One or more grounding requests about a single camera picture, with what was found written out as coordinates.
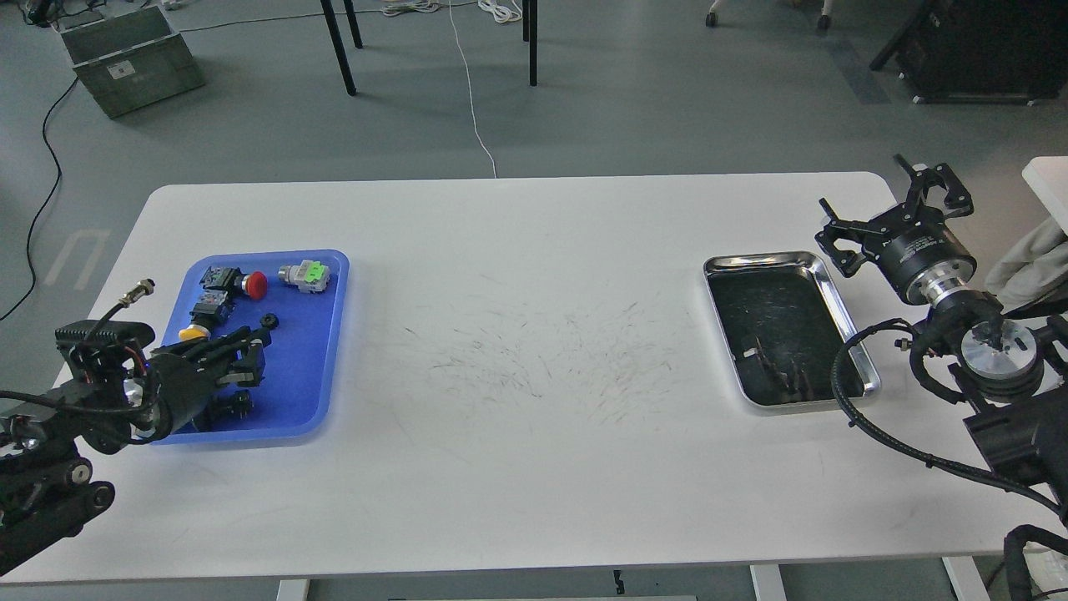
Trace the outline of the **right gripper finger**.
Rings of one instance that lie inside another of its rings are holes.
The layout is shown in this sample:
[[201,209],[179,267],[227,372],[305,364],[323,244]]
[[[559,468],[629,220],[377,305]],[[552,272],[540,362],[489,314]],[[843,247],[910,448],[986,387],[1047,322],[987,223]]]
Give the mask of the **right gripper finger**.
[[854,276],[865,262],[878,266],[886,278],[898,276],[899,258],[892,254],[891,243],[904,232],[904,206],[859,221],[843,220],[824,197],[818,205],[824,210],[824,225],[816,233],[816,242],[843,276]]
[[972,194],[949,164],[911,164],[901,154],[893,160],[910,178],[904,202],[893,208],[894,231],[947,230],[947,220],[975,212]]

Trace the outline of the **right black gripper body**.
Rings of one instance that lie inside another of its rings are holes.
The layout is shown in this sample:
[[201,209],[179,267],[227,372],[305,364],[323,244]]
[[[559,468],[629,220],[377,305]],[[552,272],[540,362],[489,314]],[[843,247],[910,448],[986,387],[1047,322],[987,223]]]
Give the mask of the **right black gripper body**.
[[976,259],[945,228],[909,230],[878,248],[878,267],[908,305],[938,305],[968,289]]

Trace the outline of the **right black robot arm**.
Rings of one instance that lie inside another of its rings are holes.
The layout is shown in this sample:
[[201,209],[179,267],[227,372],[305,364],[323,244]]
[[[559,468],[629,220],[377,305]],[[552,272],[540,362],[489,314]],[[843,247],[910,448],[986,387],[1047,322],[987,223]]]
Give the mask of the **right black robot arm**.
[[[1065,384],[1042,391],[1045,370],[1065,376],[1065,318],[1045,313],[1045,326],[1012,319],[991,292],[970,280],[976,260],[946,221],[974,212],[972,195],[945,163],[908,172],[904,202],[869,220],[844,220],[827,200],[823,228],[815,240],[843,276],[871,263],[893,291],[927,318],[912,325],[892,318],[845,341],[833,358],[830,386],[851,427],[929,468],[969,483],[996,487],[1041,503],[1065,521],[1067,492],[1067,396]],[[918,384],[949,404],[969,404],[965,418],[985,466],[971,466],[905,444],[865,417],[844,392],[844,363],[859,343],[881,331],[901,331],[897,345],[909,355]]]

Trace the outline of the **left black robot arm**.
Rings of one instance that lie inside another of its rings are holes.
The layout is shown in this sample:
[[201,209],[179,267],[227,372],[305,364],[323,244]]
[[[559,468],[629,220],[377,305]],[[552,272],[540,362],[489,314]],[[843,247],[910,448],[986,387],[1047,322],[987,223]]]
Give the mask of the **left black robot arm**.
[[77,440],[115,454],[251,411],[249,388],[262,383],[278,316],[267,313],[255,330],[195,332],[150,349],[150,325],[115,316],[154,289],[141,280],[103,318],[56,330],[69,381],[42,395],[3,391],[3,573],[76,536],[117,496],[112,483],[94,480]]

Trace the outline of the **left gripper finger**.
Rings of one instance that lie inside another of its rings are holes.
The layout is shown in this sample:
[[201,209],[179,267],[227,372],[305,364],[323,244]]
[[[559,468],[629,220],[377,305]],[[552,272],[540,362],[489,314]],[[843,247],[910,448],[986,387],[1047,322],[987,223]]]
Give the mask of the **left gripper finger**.
[[233,345],[224,355],[224,369],[214,378],[214,388],[256,388],[262,384],[264,373],[264,342],[248,341]]
[[214,339],[183,342],[179,345],[179,357],[198,365],[232,361],[237,351],[247,351],[252,345],[270,346],[271,332],[268,327],[251,328],[244,325]]

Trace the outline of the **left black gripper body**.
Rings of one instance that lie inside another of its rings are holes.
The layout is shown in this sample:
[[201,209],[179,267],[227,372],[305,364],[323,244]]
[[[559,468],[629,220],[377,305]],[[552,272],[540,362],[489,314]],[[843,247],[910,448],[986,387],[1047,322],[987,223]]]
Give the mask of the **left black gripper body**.
[[209,404],[218,377],[180,355],[150,357],[150,392],[159,408],[155,440],[163,440],[194,420]]

